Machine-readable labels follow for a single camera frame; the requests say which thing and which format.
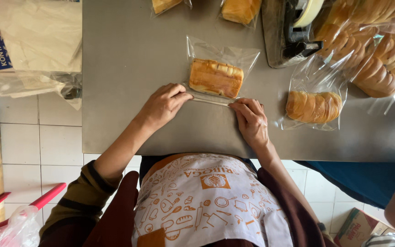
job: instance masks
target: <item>tape roll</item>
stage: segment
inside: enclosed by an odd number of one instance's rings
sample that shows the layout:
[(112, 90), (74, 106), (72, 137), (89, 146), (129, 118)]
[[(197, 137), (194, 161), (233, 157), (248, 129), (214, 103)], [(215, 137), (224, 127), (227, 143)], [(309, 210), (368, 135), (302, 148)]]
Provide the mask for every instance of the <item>tape roll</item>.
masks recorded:
[(309, 0), (300, 18), (294, 23), (294, 27), (305, 27), (309, 25), (320, 12), (323, 2), (324, 0)]

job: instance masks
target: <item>orange logo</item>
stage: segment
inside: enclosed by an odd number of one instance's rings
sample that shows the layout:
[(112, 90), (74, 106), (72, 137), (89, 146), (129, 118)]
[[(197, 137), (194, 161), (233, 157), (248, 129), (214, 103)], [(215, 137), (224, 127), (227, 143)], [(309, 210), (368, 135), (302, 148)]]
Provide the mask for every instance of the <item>orange logo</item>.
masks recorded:
[(200, 177), (202, 189), (207, 188), (231, 188), (224, 174), (208, 174)]

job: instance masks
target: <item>white apron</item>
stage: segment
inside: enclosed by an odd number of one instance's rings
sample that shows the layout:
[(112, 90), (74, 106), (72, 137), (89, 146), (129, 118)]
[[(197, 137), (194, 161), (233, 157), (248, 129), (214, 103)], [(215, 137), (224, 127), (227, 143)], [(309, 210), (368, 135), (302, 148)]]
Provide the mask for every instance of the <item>white apron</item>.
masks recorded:
[[(187, 155), (156, 171), (141, 187), (132, 245), (136, 247), (139, 236), (164, 228), (166, 247), (198, 247), (222, 239), (265, 247), (263, 218), (271, 210), (286, 217), (273, 194), (240, 160)], [(281, 224), (288, 228), (286, 221)]]

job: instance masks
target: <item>metal table top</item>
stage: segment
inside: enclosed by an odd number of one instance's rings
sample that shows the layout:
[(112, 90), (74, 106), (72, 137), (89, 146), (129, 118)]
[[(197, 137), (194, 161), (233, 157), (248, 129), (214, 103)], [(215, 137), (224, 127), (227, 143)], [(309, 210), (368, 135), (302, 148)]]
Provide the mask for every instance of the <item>metal table top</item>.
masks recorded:
[[(83, 7), (83, 152), (102, 153), (161, 85), (187, 80), (186, 35), (216, 46), (259, 48), (262, 54), (242, 86), (248, 98), (265, 105), (269, 135), (284, 160), (395, 161), (395, 104), (387, 116), (368, 115), (371, 98), (349, 85), (341, 129), (281, 130), (294, 67), (268, 66), (262, 21), (252, 33), (216, 20), (218, 1), (180, 4), (150, 19), (150, 1), (86, 0)], [(187, 102), (137, 152), (165, 155), (212, 152), (255, 158), (237, 127), (234, 111)]]

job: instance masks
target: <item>hand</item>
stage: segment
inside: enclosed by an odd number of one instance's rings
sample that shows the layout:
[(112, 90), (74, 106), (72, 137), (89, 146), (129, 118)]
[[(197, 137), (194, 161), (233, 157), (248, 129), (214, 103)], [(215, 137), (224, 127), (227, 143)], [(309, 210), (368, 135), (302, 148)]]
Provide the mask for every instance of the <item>hand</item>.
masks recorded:
[(241, 98), (236, 103), (228, 105), (237, 115), (239, 130), (246, 143), (256, 152), (266, 148), (269, 141), (268, 119), (264, 106), (255, 99)]
[(189, 99), (193, 99), (193, 96), (185, 92), (183, 85), (169, 83), (150, 96), (134, 121), (155, 132), (172, 120)]

